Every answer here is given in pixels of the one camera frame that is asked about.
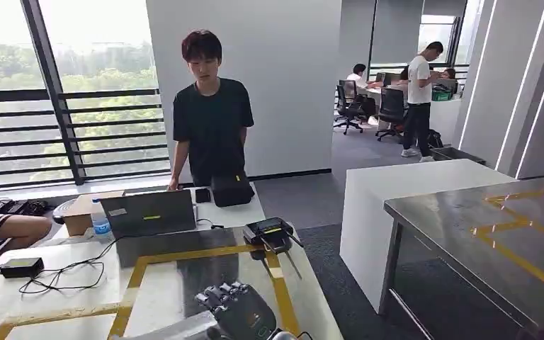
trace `black t-shirt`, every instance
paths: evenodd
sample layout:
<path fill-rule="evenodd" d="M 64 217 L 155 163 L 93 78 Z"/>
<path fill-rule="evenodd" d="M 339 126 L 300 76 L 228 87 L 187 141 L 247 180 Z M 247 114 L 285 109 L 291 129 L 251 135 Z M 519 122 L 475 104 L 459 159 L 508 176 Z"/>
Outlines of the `black t-shirt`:
<path fill-rule="evenodd" d="M 247 89 L 240 81 L 220 79 L 213 96 L 192 84 L 174 99 L 174 140 L 189 141 L 193 177 L 236 174 L 245 167 L 241 129 L 254 124 Z"/>

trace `green foliage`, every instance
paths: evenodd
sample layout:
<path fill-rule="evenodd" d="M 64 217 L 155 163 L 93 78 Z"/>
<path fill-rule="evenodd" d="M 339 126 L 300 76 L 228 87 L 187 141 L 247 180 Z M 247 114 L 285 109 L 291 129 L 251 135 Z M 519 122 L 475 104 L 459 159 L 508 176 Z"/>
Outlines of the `green foliage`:
<path fill-rule="evenodd" d="M 140 47 L 108 47 L 101 51 L 92 51 L 81 55 L 67 50 L 56 57 L 62 86 L 66 92 L 104 91 L 118 89 L 152 89 L 157 88 L 155 66 L 152 61 L 151 45 Z M 0 45 L 0 90 L 10 89 L 43 89 L 45 85 L 38 68 L 38 62 L 31 48 Z M 158 103 L 156 96 L 86 98 L 68 101 L 70 108 L 95 108 L 111 106 L 140 105 Z M 0 112 L 45 110 L 45 103 L 0 103 Z M 75 113 L 73 123 L 108 122 L 120 120 L 136 120 L 145 118 L 161 118 L 161 109 L 124 110 L 96 113 Z M 53 117 L 30 116 L 18 118 L 0 118 L 3 126 L 33 126 L 56 124 Z M 164 131 L 163 123 L 142 123 L 127 125 L 107 125 L 98 127 L 78 127 L 74 129 L 77 137 L 104 135 L 121 135 L 137 132 Z M 0 142 L 11 140 L 45 140 L 59 138 L 59 130 L 37 130 L 27 132 L 0 132 Z M 105 149 L 111 147 L 129 147 L 138 145 L 166 144 L 165 136 L 122 138 L 80 142 L 81 150 Z M 51 154 L 64 152 L 63 144 L 44 144 L 27 147 L 0 148 L 0 156 L 15 154 Z M 167 149 L 148 149 L 115 154 L 92 154 L 83 156 L 84 163 L 109 162 L 121 159 L 143 159 L 167 156 Z M 13 161 L 2 164 L 0 170 L 27 169 L 35 167 L 66 166 L 66 157 Z M 88 168 L 89 176 L 150 169 L 165 169 L 168 161 L 147 162 L 142 164 L 126 164 L 107 168 Z M 0 178 L 0 183 L 17 181 L 38 181 L 70 177 L 69 171 L 51 171 L 35 174 L 11 175 L 11 179 Z"/>

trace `stainless steel table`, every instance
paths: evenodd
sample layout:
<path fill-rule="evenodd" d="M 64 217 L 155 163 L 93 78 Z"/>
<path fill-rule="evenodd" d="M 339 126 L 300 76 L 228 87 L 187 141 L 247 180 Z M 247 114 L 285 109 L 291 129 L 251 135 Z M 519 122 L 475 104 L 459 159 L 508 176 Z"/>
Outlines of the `stainless steel table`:
<path fill-rule="evenodd" d="M 61 268 L 99 255 L 105 244 L 85 242 L 21 249 L 11 258 L 41 256 Z M 0 339 L 109 339 L 137 336 L 202 312 L 193 299 L 209 285 L 252 285 L 274 311 L 279 327 L 314 339 L 342 339 L 302 248 L 278 256 L 245 244 L 240 228 L 120 239 L 101 259 L 105 274 L 93 289 L 21 296 L 25 279 L 0 276 Z M 62 276 L 60 286 L 95 281 L 100 266 Z"/>
<path fill-rule="evenodd" d="M 387 200 L 385 210 L 395 228 L 381 312 L 393 296 L 432 339 L 393 285 L 401 233 L 412 232 L 524 332 L 544 339 L 544 178 Z"/>

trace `trash bin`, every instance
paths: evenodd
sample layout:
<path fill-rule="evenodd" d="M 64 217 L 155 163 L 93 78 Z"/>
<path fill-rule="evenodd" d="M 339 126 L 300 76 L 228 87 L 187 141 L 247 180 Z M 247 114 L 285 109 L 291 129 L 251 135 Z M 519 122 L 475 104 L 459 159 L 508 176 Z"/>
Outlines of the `trash bin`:
<path fill-rule="evenodd" d="M 469 159 L 477 162 L 478 164 L 485 165 L 487 162 L 484 159 L 467 154 L 464 151 L 460 151 L 455 147 L 439 147 L 431 149 L 433 158 L 436 161 L 448 161 L 450 159 Z"/>

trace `smartphone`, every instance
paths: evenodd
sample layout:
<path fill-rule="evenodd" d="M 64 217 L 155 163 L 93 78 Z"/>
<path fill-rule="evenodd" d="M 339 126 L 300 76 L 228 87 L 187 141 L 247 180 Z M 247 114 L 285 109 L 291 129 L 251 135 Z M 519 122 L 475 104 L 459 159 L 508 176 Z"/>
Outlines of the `smartphone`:
<path fill-rule="evenodd" d="M 205 203 L 205 202 L 211 202 L 211 201 L 212 201 L 212 197 L 210 196 L 209 189 L 201 188 L 195 191 L 195 202 Z"/>

